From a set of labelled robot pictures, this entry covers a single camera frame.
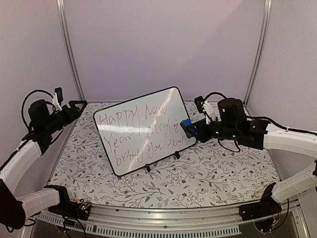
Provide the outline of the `blue whiteboard eraser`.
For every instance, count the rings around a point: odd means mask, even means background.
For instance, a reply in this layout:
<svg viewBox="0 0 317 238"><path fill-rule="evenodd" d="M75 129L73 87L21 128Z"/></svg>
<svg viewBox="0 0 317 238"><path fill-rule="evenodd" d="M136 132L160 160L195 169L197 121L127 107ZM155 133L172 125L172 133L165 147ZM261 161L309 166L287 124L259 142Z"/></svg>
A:
<svg viewBox="0 0 317 238"><path fill-rule="evenodd" d="M192 124L190 119L182 120L181 123L180 123L180 126L184 130L187 138L194 137L194 135L196 133L196 130L194 129L193 124Z"/></svg>

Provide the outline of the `white whiteboard black frame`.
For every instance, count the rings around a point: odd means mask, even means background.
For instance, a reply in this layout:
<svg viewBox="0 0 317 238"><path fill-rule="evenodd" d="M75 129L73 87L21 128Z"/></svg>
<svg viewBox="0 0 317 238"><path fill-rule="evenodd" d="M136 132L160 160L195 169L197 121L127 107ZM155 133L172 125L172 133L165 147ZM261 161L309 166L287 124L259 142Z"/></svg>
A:
<svg viewBox="0 0 317 238"><path fill-rule="evenodd" d="M177 87L97 110L93 119L113 173L120 177L196 144L180 123L189 118Z"/></svg>

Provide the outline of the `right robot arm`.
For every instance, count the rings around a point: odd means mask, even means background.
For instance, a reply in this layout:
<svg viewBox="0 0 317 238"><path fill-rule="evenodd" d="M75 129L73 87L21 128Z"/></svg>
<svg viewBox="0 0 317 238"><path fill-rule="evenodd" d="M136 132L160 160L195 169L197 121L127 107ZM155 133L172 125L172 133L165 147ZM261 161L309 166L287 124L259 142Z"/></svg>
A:
<svg viewBox="0 0 317 238"><path fill-rule="evenodd" d="M317 157L316 132L282 126L264 116L248 116L240 99L227 98L221 93L219 96L222 97L217 103L219 116L215 115L208 96L194 99L198 112L205 118L186 128L188 136L193 136L202 143L210 139L232 140L235 146L282 150ZM261 202L256 206L256 212L260 216L267 216L275 209L276 204L316 186L317 163L312 162L290 178L268 185Z"/></svg>

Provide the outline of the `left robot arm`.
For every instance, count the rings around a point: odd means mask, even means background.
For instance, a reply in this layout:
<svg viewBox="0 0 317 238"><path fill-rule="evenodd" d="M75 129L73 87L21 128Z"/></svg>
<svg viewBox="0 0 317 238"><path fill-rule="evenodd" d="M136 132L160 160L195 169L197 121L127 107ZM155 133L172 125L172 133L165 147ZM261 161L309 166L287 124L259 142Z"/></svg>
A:
<svg viewBox="0 0 317 238"><path fill-rule="evenodd" d="M88 208L83 201L71 201L64 186L48 185L43 189L21 197L15 191L30 166L41 158L55 143L53 134L62 134L64 128L82 115L87 101L63 101L62 89L55 88L51 100L34 101L28 109L30 122L24 123L27 134L9 158L0 167L0 223L9 233L26 226L32 216L49 209L73 219L87 219Z"/></svg>

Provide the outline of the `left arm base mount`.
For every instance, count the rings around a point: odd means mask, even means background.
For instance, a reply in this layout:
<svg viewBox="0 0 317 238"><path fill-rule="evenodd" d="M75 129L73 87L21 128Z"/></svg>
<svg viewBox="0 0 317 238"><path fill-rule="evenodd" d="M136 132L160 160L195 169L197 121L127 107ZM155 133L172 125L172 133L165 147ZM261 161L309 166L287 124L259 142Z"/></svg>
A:
<svg viewBox="0 0 317 238"><path fill-rule="evenodd" d="M87 221L91 206L91 202L85 202L83 199L76 202L62 200L57 205L49 207L48 211L59 215L69 214L76 219Z"/></svg>

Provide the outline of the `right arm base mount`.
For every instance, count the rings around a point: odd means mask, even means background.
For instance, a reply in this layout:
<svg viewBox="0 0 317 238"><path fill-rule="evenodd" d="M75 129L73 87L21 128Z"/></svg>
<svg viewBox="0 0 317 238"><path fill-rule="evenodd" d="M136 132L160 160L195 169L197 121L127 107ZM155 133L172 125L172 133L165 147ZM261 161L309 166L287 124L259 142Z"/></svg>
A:
<svg viewBox="0 0 317 238"><path fill-rule="evenodd" d="M282 208L274 200L260 200L255 203L241 205L239 215L243 221L254 221L260 233L270 233L280 220Z"/></svg>

